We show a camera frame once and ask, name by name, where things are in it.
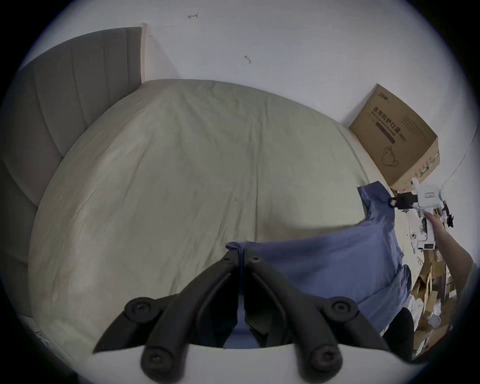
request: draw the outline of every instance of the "mattress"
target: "mattress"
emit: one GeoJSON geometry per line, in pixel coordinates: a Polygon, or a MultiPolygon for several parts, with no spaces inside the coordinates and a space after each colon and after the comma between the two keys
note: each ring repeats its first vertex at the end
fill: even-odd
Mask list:
{"type": "MultiPolygon", "coordinates": [[[[74,368],[132,298],[180,292],[228,241],[311,237],[365,219],[357,187],[387,184],[355,136],[236,84],[149,81],[73,145],[38,207],[35,320],[74,368]]],[[[405,214],[397,241],[420,266],[405,214]]]]}

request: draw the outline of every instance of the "human arm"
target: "human arm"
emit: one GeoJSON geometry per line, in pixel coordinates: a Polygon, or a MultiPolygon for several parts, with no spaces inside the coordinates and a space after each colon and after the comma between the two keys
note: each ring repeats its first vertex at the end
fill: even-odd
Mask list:
{"type": "Polygon", "coordinates": [[[472,269],[473,260],[470,254],[447,232],[440,219],[428,212],[424,213],[425,217],[432,223],[437,248],[452,274],[458,294],[461,295],[468,274],[472,269]]]}

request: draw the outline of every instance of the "gray headboard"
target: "gray headboard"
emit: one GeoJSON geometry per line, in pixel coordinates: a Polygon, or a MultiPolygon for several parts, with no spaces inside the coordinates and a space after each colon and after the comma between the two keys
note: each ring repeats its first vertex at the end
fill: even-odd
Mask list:
{"type": "Polygon", "coordinates": [[[27,257],[36,209],[80,135],[141,84],[141,27],[68,40],[15,76],[0,108],[0,276],[31,316],[27,257]]]}

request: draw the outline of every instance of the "cardboard packaging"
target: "cardboard packaging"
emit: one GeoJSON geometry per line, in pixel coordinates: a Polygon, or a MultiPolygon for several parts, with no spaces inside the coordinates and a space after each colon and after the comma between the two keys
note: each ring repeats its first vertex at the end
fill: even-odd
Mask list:
{"type": "Polygon", "coordinates": [[[440,163],[438,137],[412,108],[381,85],[350,126],[390,188],[412,191],[440,163]]]}

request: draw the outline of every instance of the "cable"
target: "cable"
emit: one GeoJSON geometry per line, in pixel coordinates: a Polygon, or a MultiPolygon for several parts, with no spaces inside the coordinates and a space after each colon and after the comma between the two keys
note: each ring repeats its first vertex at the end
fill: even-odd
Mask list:
{"type": "Polygon", "coordinates": [[[475,136],[477,136],[477,133],[479,131],[479,125],[480,125],[480,122],[477,124],[477,128],[475,130],[475,133],[473,134],[473,138],[472,138],[472,142],[470,143],[470,146],[468,147],[467,151],[465,152],[465,155],[462,157],[462,159],[460,160],[460,162],[458,163],[457,167],[454,169],[454,171],[452,172],[452,174],[450,176],[448,176],[448,179],[445,180],[445,182],[442,184],[442,186],[440,188],[443,189],[444,185],[446,184],[447,181],[450,180],[450,178],[453,176],[453,174],[455,173],[455,171],[458,169],[458,167],[460,166],[460,164],[462,164],[463,160],[467,157],[467,154],[468,152],[470,151],[470,148],[472,147],[473,145],[473,142],[475,141],[475,136]]]}

